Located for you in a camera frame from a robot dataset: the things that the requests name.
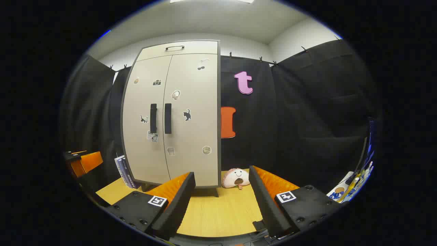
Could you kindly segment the pile of colourful small items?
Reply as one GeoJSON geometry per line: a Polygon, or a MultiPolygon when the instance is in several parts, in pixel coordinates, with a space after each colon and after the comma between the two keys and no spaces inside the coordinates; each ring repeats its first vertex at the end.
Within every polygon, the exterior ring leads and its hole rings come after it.
{"type": "Polygon", "coordinates": [[[364,169],[361,173],[359,173],[355,177],[354,181],[351,182],[351,185],[348,187],[347,192],[338,200],[338,203],[351,201],[365,185],[372,171],[373,171],[373,161],[370,161],[367,165],[367,168],[364,169]]]}

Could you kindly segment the white printed packet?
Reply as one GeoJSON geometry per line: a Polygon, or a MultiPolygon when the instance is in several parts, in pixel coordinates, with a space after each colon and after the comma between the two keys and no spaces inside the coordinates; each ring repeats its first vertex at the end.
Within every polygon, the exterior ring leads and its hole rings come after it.
{"type": "Polygon", "coordinates": [[[326,194],[326,196],[337,202],[348,191],[354,177],[354,172],[348,172],[345,177],[343,177],[343,179],[326,194]]]}

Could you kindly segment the pink white plush toy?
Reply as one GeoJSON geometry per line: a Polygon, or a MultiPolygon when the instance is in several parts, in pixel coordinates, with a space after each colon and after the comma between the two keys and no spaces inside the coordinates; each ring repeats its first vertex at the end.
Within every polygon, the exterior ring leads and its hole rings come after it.
{"type": "Polygon", "coordinates": [[[224,174],[221,185],[226,189],[238,188],[242,190],[243,187],[250,185],[249,173],[240,168],[230,169],[224,174]]]}

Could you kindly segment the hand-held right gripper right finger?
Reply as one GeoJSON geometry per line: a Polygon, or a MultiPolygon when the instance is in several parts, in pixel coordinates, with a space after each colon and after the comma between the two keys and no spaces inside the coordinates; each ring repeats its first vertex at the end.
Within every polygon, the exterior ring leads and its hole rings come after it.
{"type": "Polygon", "coordinates": [[[256,166],[249,167],[249,181],[270,236],[307,231],[343,208],[312,185],[295,184],[256,166]]]}

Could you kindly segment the blue book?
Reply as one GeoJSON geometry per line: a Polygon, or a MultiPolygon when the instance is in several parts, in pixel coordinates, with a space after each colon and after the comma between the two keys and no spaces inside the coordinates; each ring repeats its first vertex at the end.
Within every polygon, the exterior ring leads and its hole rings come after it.
{"type": "Polygon", "coordinates": [[[117,158],[117,164],[118,164],[118,168],[119,168],[119,172],[121,174],[122,179],[124,180],[125,184],[132,189],[135,189],[135,186],[132,185],[132,182],[130,181],[129,177],[128,177],[128,171],[127,168],[125,167],[125,156],[119,156],[117,158]]]}

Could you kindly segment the beige double-door shoe cabinet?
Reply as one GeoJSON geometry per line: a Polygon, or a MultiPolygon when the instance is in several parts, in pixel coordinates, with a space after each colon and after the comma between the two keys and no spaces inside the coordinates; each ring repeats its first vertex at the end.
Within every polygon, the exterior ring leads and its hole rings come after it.
{"type": "MultiPolygon", "coordinates": [[[[217,84],[218,84],[218,92],[219,92],[219,94],[220,94],[220,96],[219,96],[219,105],[220,105],[220,111],[219,111],[219,119],[220,119],[220,122],[219,122],[219,127],[220,127],[220,142],[219,142],[219,144],[218,144],[218,150],[219,150],[219,154],[218,154],[218,163],[219,163],[219,169],[220,169],[220,171],[219,171],[219,184],[218,184],[218,187],[206,187],[206,188],[198,188],[198,187],[196,187],[197,189],[215,189],[215,188],[219,188],[220,187],[220,185],[221,185],[221,75],[220,75],[220,73],[221,73],[221,56],[220,56],[220,51],[221,51],[221,43],[220,43],[220,46],[219,46],[219,50],[218,50],[218,54],[217,54],[217,72],[218,72],[218,76],[217,76],[217,84]]],[[[131,66],[131,69],[133,68],[133,66],[134,66],[134,64],[135,64],[135,60],[136,60],[136,57],[135,57],[135,59],[134,59],[134,61],[133,61],[133,64],[132,64],[132,66],[131,66]]],[[[124,87],[124,91],[125,91],[125,88],[126,88],[126,83],[127,83],[127,81],[128,81],[128,78],[129,78],[129,75],[130,75],[130,72],[129,72],[129,74],[128,74],[128,76],[127,76],[127,78],[126,78],[126,82],[125,82],[125,87],[124,87]]],[[[123,98],[124,98],[124,91],[123,91],[123,95],[122,95],[122,103],[121,103],[121,122],[120,122],[120,128],[121,128],[121,141],[122,141],[122,148],[123,148],[123,151],[124,151],[124,154],[125,154],[125,149],[124,149],[124,143],[123,143],[123,137],[122,137],[122,105],[123,105],[123,98]]],[[[164,113],[163,113],[163,130],[164,130],[164,134],[165,133],[170,133],[171,132],[171,129],[170,128],[168,128],[168,129],[164,129],[164,113]]],[[[156,186],[158,186],[158,185],[161,185],[161,184],[156,184],[156,183],[146,183],[146,182],[141,182],[141,181],[138,181],[138,180],[135,180],[136,182],[140,182],[140,183],[144,183],[144,184],[148,184],[148,185],[156,185],[156,186]]]]}

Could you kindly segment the dark navy book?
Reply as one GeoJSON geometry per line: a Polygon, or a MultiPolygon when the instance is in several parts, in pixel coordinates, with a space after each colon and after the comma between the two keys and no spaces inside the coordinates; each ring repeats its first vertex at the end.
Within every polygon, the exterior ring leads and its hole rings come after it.
{"type": "Polygon", "coordinates": [[[126,161],[126,157],[123,155],[121,160],[122,160],[124,175],[128,181],[129,187],[133,188],[133,189],[138,189],[141,186],[141,184],[139,182],[136,182],[132,178],[131,173],[129,171],[129,166],[128,166],[127,161],[126,161]]]}

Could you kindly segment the black backdrop cloth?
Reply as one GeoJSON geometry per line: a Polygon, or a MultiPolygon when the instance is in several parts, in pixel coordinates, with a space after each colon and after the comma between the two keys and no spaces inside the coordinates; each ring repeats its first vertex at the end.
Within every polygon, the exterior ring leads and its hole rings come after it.
{"type": "MultiPolygon", "coordinates": [[[[61,99],[61,150],[102,154],[93,189],[119,178],[114,159],[124,155],[121,103],[131,66],[115,72],[86,56],[61,99]]],[[[273,65],[221,56],[220,75],[221,171],[257,166],[327,194],[367,163],[377,94],[362,59],[345,41],[273,65]]]]}

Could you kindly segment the beige cabinet door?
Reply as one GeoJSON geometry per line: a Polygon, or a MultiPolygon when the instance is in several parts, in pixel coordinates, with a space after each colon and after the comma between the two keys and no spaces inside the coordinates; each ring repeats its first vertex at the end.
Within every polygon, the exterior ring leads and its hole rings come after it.
{"type": "Polygon", "coordinates": [[[164,149],[164,96],[171,56],[135,62],[125,86],[122,137],[135,180],[162,184],[170,180],[164,149]]]}
{"type": "Polygon", "coordinates": [[[195,174],[198,188],[219,185],[217,54],[173,55],[165,85],[164,129],[171,178],[195,174]]]}

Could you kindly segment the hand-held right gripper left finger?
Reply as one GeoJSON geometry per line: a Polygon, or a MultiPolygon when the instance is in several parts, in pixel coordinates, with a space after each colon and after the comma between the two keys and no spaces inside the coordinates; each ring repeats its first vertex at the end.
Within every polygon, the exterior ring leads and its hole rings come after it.
{"type": "Polygon", "coordinates": [[[131,228],[168,241],[183,221],[195,186],[195,173],[188,172],[147,192],[132,191],[106,211],[131,228]]]}

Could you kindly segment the beige cabinet drawer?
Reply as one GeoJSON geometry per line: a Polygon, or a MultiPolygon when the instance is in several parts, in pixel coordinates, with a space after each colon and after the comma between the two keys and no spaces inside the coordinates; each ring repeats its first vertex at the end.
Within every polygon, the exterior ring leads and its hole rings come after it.
{"type": "Polygon", "coordinates": [[[219,46],[219,40],[188,40],[158,44],[142,48],[135,61],[180,54],[218,54],[219,46]]]}

